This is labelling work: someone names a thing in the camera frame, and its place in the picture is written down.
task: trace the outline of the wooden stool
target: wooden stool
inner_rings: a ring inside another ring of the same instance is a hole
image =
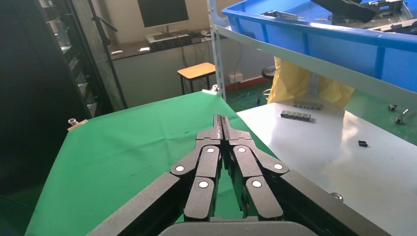
[[[194,92],[193,81],[206,77],[207,89],[210,90],[211,87],[209,82],[209,76],[214,75],[216,73],[216,66],[206,62],[185,69],[181,69],[177,71],[177,73],[179,74],[179,79],[181,80],[182,95],[184,95],[184,78],[190,82],[191,92]]]

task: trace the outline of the computer monitor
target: computer monitor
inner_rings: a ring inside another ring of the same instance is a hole
[[[145,28],[188,21],[185,0],[138,0]]]

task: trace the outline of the white shelf board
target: white shelf board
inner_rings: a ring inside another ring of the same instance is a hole
[[[297,100],[324,108],[295,108],[289,100],[238,115],[290,170],[340,193],[347,206],[391,235],[415,235],[417,147],[316,96]],[[315,123],[282,118],[283,110],[311,114]]]
[[[417,108],[417,93],[413,91],[400,88],[382,80],[315,57],[307,56],[247,37],[243,34],[232,31],[230,26],[222,27],[214,25],[214,29],[219,34],[227,38],[250,45],[265,53],[272,54],[283,60],[299,65],[316,74],[320,74],[347,84],[355,89],[385,100],[388,104],[401,104],[402,106],[413,110]]]

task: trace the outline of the stool leg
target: stool leg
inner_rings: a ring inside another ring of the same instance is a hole
[[[190,90],[191,90],[191,92],[194,92],[193,81],[192,80],[190,80]]]
[[[179,79],[181,80],[181,89],[182,89],[182,95],[185,95],[185,91],[184,91],[184,81],[182,80],[182,76],[179,76]]]
[[[207,89],[208,89],[208,90],[210,90],[211,88],[210,88],[210,81],[209,81],[209,77],[207,76],[207,78],[206,78],[206,79],[207,79]]]

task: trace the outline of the keyboard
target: keyboard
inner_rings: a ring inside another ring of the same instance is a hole
[[[172,37],[176,37],[176,36],[180,36],[180,35],[184,35],[184,34],[189,34],[189,33],[190,33],[190,31],[185,29],[185,30],[179,30],[179,31],[170,32],[170,33],[158,34],[158,35],[155,35],[153,38],[155,40],[161,40],[161,39],[172,38]]]

